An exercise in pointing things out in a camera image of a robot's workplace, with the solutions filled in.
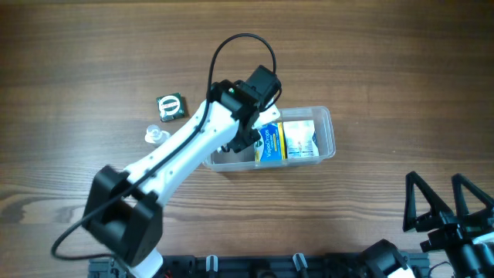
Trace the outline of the blue VapoDrops box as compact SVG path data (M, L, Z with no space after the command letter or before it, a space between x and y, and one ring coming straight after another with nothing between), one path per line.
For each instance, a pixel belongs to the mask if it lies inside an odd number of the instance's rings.
M254 143L255 161L281 161L287 158L283 124L270 123L259 129L260 139Z

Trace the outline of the green Zam-Buk box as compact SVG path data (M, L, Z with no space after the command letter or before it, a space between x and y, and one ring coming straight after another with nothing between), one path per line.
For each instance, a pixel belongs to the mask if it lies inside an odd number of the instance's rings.
M161 122L181 119L185 117L184 101L180 93L172 93L158 97L157 108Z

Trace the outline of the white medicine box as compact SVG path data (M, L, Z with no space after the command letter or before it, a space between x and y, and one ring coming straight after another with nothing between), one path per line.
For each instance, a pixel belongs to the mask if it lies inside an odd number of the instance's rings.
M320 155L313 120L283 122L287 158L311 158Z

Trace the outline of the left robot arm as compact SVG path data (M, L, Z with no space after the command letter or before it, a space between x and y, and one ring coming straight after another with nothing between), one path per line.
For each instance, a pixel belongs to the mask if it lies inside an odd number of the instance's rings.
M264 66L245 81L213 83L196 114L160 147L122 172L106 166L96 173L83 213L88 219L84 229L132 276L157 274L164 262L156 249L164 206L220 147L239 153L259 140L254 123L272 112L269 102L280 88L277 75Z

